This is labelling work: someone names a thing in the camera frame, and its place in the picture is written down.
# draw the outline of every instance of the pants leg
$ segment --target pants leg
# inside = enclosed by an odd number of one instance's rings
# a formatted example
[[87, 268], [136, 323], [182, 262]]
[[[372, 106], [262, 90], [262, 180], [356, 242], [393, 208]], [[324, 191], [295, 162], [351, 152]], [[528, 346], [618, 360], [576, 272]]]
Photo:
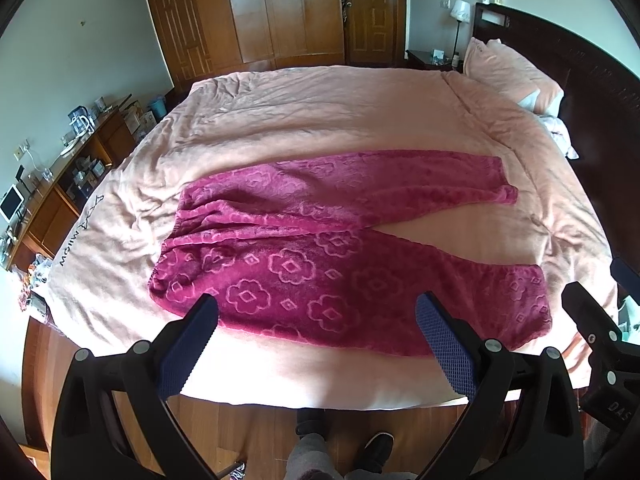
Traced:
[[334, 480], [343, 480], [342, 476], [335, 470], [334, 462], [329, 456], [324, 438], [317, 433], [304, 436], [293, 448], [287, 460], [285, 480], [298, 480], [311, 469], [327, 473]]
[[364, 469], [356, 469], [344, 476], [344, 480], [414, 480], [414, 473], [372, 473]]

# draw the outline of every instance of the nightstand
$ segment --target nightstand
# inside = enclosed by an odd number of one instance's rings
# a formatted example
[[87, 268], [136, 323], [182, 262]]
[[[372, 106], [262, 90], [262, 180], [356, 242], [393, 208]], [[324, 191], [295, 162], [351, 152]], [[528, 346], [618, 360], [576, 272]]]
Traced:
[[462, 61], [458, 64], [458, 68], [452, 68], [449, 64], [434, 65], [431, 52], [423, 50], [407, 50], [406, 52], [409, 55], [409, 59], [406, 62], [407, 68], [413, 68], [414, 70], [440, 70], [441, 72], [458, 70], [458, 72], [462, 73]]

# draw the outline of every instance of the wooden floor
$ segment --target wooden floor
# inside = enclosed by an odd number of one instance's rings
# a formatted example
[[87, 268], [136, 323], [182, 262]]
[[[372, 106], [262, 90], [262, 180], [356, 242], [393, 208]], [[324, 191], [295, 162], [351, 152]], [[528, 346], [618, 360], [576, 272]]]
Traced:
[[[69, 339], [48, 328], [40, 333], [34, 389], [38, 417], [49, 447], [60, 391], [77, 349]], [[140, 463], [159, 472], [126, 396], [118, 394], [116, 402]], [[169, 406], [185, 434], [214, 471], [240, 457], [247, 461], [246, 480], [284, 478], [287, 456], [298, 441], [294, 433], [295, 410], [230, 406], [183, 396], [169, 399]], [[396, 437], [396, 444], [385, 470], [417, 473], [437, 452], [462, 411], [462, 407], [392, 412], [329, 411], [332, 427], [329, 449], [338, 471], [344, 474], [350, 470], [358, 446], [377, 431], [390, 431]], [[501, 431], [504, 428], [498, 428], [497, 432]]]

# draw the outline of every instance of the cup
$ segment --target cup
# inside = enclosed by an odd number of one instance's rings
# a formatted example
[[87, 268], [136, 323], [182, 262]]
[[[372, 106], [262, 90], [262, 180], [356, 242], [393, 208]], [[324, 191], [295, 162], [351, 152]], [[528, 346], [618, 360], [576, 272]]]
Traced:
[[104, 97], [100, 97], [95, 100], [95, 106], [98, 108], [98, 112], [102, 113], [107, 109], [107, 105], [104, 103]]
[[42, 171], [42, 177], [47, 182], [53, 182], [53, 173], [51, 173], [51, 170], [49, 168], [45, 168]]

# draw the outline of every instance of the pink bedsheet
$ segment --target pink bedsheet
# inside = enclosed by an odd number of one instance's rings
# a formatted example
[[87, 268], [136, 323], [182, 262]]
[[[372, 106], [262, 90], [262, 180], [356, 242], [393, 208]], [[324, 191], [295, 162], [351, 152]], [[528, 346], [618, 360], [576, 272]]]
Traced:
[[[177, 317], [158, 308], [146, 284], [189, 183], [255, 164], [365, 150], [500, 157], [518, 188], [513, 206], [463, 205], [376, 230], [485, 264], [538, 264], [553, 326], [522, 350], [555, 346], [574, 386], [584, 386], [588, 347], [560, 294], [578, 280], [616, 315], [602, 227], [537, 119], [455, 72], [318, 67], [236, 73], [195, 85], [108, 174], [56, 255], [47, 293], [56, 323], [96, 354], [153, 339]], [[241, 387], [220, 387], [238, 370]], [[353, 409], [457, 397], [434, 358], [321, 348], [224, 328], [183, 393], [233, 404]]]
[[513, 205], [498, 157], [386, 150], [276, 162], [197, 180], [149, 280], [184, 316], [208, 292], [220, 326], [391, 355], [431, 354], [415, 300], [434, 292], [515, 349], [551, 327], [538, 266], [480, 264], [370, 227], [470, 203]]

